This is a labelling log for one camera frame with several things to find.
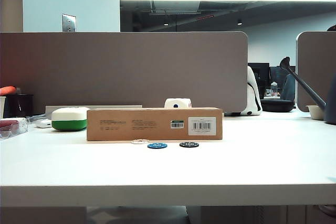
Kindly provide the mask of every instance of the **water bottle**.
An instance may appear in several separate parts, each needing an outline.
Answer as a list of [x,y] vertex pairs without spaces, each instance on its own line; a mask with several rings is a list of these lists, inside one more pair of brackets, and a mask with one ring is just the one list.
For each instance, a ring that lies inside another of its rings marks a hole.
[[274,81],[271,83],[271,97],[278,95],[278,84]]

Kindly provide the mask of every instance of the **cardboard box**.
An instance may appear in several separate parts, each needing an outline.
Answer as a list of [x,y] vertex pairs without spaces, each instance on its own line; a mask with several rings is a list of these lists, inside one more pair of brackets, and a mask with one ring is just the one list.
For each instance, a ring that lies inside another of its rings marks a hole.
[[94,109],[87,112],[87,140],[220,140],[221,109]]

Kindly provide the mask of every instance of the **blue poker chip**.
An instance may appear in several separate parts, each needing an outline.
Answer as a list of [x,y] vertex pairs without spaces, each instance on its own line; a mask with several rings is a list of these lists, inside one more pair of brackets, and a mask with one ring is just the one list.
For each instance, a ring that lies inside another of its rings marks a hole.
[[164,143],[152,143],[147,145],[148,148],[150,149],[163,149],[167,147],[167,144]]

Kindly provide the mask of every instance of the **white mouse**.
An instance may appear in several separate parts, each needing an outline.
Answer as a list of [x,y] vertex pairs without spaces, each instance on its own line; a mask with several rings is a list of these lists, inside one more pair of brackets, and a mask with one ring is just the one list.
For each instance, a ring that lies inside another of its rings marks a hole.
[[51,127],[51,120],[42,119],[35,122],[35,125],[39,128],[49,128]]

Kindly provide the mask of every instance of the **black poker chip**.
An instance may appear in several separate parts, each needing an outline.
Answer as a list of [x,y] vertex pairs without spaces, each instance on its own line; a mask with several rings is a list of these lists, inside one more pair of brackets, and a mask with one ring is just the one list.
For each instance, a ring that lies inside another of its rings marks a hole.
[[183,142],[183,143],[180,143],[180,146],[186,147],[186,148],[193,148],[193,147],[199,147],[199,144],[195,142]]
[[148,148],[150,149],[163,149],[167,147],[167,144],[164,143],[152,143],[147,145]]

